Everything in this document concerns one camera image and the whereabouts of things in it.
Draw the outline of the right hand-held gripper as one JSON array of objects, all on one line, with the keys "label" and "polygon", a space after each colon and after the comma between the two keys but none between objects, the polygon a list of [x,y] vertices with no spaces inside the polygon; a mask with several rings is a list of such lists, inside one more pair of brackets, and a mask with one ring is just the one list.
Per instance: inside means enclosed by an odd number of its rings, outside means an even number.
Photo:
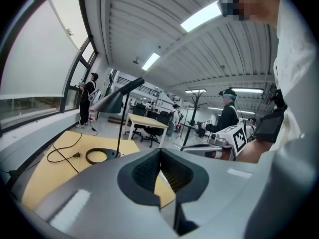
[{"label": "right hand-held gripper", "polygon": [[183,146],[180,151],[184,152],[210,152],[229,150],[229,160],[236,160],[247,144],[244,129],[240,125],[229,126],[213,133],[209,139],[210,144],[195,144]]}]

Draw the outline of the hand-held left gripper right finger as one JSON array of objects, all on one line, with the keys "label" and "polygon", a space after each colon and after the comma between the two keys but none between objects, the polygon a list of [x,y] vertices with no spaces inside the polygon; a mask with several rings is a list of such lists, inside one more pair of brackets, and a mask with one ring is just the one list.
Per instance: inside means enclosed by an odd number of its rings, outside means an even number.
[{"label": "hand-held left gripper right finger", "polygon": [[215,160],[166,148],[160,150],[160,166],[175,192],[174,226],[160,229],[163,239],[199,231],[239,198],[260,168],[259,164]]}]

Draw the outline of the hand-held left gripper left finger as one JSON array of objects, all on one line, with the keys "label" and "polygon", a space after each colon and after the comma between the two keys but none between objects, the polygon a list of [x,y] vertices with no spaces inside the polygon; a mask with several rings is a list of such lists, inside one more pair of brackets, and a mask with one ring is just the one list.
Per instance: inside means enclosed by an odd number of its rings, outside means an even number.
[{"label": "hand-held left gripper left finger", "polygon": [[160,149],[86,168],[40,202],[36,214],[75,239],[172,239],[154,194]]}]

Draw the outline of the person's right hand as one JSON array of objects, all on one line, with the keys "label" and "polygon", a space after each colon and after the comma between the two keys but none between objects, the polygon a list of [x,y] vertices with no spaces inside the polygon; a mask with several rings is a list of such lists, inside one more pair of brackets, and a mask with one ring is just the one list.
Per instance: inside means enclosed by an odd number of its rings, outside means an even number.
[{"label": "person's right hand", "polygon": [[204,154],[205,157],[213,158],[213,159],[220,159],[226,161],[233,161],[234,155],[230,150],[219,150],[219,151],[207,151]]}]

